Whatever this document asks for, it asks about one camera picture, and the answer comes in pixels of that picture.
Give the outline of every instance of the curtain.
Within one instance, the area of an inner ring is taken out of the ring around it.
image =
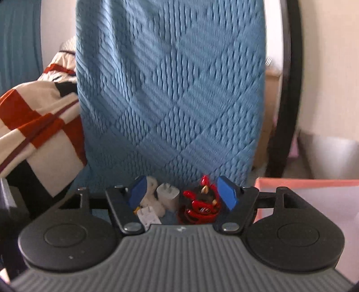
[[[0,0],[0,96],[42,72],[41,0]]]

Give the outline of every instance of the red stripe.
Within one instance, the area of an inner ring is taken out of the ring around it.
[[[67,69],[65,67],[62,67],[61,65],[59,64],[51,64],[49,67],[47,67],[45,70],[44,70],[44,73],[48,73],[50,71],[58,71],[58,72],[65,72],[67,74],[75,74],[75,71],[73,70],[70,70],[70,69]]]
[[[19,155],[19,153],[32,141],[36,138],[37,135],[41,134],[43,130],[46,129],[47,126],[49,126],[51,123],[53,123],[60,115],[62,115],[65,111],[67,111],[70,107],[72,107],[74,104],[78,103],[78,100],[75,100],[68,104],[67,106],[60,109],[55,114],[51,115],[49,119],[45,121],[44,124],[39,125],[38,128],[33,129],[31,133],[28,134],[28,136],[25,137],[25,140],[20,143],[19,146],[17,146],[8,157],[4,159],[4,161],[0,164],[0,173],[10,164],[10,162]]]
[[[41,115],[32,110],[15,89],[9,90],[0,97],[0,119],[9,130],[14,130]]]
[[[62,130],[66,133],[70,139],[73,147],[75,148],[77,157],[82,161],[83,165],[86,165],[86,155],[84,146],[84,132],[82,130],[81,118],[76,117],[68,124],[64,125]]]
[[[48,113],[18,129],[25,137],[32,137],[35,131],[43,129],[30,141],[36,149],[39,149],[47,140],[60,131],[64,124],[64,120],[60,118],[54,119],[53,114]]]

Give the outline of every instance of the red plastic toy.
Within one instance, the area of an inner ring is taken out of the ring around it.
[[[184,191],[183,195],[189,203],[178,211],[181,224],[213,223],[220,211],[220,198],[217,187],[211,184],[208,176],[204,175],[199,187],[193,191]]]

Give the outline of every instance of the blue knitted blanket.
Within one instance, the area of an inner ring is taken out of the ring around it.
[[[263,0],[79,0],[76,28],[88,165],[74,186],[245,182],[262,123]]]

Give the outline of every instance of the white charger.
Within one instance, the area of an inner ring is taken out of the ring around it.
[[[163,183],[157,188],[158,200],[162,205],[171,212],[176,212],[180,203],[180,190],[170,185]]]

